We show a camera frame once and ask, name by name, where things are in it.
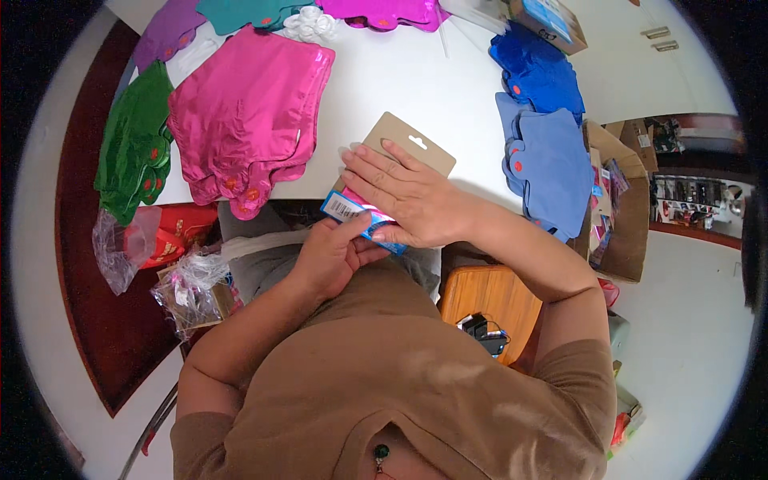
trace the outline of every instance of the green bead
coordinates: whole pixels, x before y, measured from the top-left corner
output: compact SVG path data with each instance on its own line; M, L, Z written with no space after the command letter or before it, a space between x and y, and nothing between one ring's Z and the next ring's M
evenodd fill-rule
M373 447L373 456L376 458L387 458L389 456L389 447L383 444Z

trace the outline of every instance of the drawer handle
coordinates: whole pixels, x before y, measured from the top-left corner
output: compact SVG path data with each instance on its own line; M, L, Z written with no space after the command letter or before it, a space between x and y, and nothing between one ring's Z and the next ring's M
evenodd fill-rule
M680 46L677 44L675 40L662 41L661 43L654 43L653 45L651 45L651 47L656 48L657 51L677 50L678 48L680 48Z
M646 30L641 31L640 35L645 35L648 37L648 40L653 40L654 38L661 38L666 37L670 34L670 29L668 27L659 27L654 28L652 30Z

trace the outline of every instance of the hand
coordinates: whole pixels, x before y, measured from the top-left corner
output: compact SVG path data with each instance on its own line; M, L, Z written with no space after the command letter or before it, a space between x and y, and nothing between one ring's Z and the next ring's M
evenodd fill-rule
M413 247L467 240L485 200L459 190L394 142L384 140L382 147L400 163L365 145L342 155L346 186L399 223L380 227L373 239Z
M367 211L341 224L333 218L315 223L289 277L318 303L339 295L357 269L389 255L359 236L370 225Z

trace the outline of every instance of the purple foil balloon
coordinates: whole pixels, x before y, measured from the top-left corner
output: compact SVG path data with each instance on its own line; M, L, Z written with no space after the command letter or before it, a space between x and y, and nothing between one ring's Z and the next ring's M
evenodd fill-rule
M134 49L139 73L155 60L170 60L194 40L195 28L205 23L196 5L197 0L168 0L154 14Z
M440 26L435 0L316 0L316 3L323 8L323 13L334 18L349 18L347 24L356 28L389 31L401 24L435 31ZM442 20L449 15L443 12Z

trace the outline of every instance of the red bag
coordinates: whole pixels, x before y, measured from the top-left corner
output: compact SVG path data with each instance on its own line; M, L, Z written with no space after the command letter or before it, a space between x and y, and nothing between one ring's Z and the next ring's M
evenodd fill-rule
M611 308L614 303L616 303L616 299L619 297L619 287L614 285L614 283L610 280L603 280L598 278L598 282L600 283L600 288L603 289L603 296L605 296L605 306Z
M141 268L152 268L181 257L195 243L201 245L219 217L217 203L160 205L154 253Z

